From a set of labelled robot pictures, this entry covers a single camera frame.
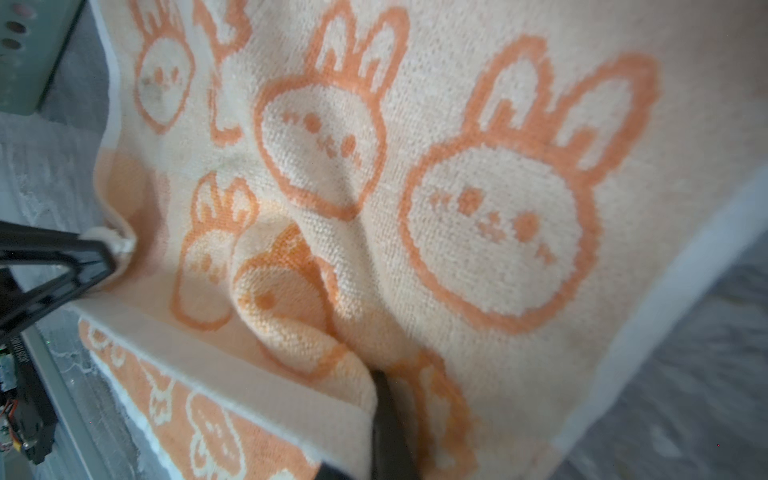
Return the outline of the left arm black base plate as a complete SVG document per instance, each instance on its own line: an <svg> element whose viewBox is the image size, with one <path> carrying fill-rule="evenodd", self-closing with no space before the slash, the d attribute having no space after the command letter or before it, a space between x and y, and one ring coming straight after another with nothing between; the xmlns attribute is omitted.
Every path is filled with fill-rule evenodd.
<svg viewBox="0 0 768 480"><path fill-rule="evenodd" d="M58 417L20 336L1 345L1 452L40 465L52 452Z"/></svg>

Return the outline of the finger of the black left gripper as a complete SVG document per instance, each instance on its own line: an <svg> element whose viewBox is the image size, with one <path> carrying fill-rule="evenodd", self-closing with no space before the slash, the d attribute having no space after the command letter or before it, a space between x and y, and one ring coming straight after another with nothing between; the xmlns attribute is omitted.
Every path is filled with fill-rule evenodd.
<svg viewBox="0 0 768 480"><path fill-rule="evenodd" d="M79 282L99 282L117 269L103 241L6 221L1 222L1 265L58 266Z"/></svg>
<svg viewBox="0 0 768 480"><path fill-rule="evenodd" d="M32 326L66 303L76 300L102 281L101 275L72 272L23 291L10 269L1 270L1 343Z"/></svg>

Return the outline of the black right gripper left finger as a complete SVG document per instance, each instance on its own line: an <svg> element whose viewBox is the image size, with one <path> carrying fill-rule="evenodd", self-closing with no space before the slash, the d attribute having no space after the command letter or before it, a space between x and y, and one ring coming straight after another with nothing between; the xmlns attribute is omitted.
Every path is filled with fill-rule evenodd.
<svg viewBox="0 0 768 480"><path fill-rule="evenodd" d="M328 463L322 463L317 471L315 480L352 480L352 477Z"/></svg>

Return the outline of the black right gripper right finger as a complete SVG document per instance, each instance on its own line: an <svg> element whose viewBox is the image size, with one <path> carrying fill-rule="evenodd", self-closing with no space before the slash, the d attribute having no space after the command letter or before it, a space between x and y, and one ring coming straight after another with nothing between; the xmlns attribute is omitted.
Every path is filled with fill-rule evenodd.
<svg viewBox="0 0 768 480"><path fill-rule="evenodd" d="M406 442L387 377L372 371L377 407L372 429L372 473L377 480L419 480L420 474Z"/></svg>

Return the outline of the pink orange patterned towel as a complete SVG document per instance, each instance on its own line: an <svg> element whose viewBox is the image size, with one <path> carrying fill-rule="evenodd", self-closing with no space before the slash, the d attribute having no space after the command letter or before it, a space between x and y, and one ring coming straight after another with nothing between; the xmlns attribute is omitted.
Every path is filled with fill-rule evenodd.
<svg viewBox="0 0 768 480"><path fill-rule="evenodd" d="M545 479L767 226L763 1L97 1L85 346L174 479Z"/></svg>

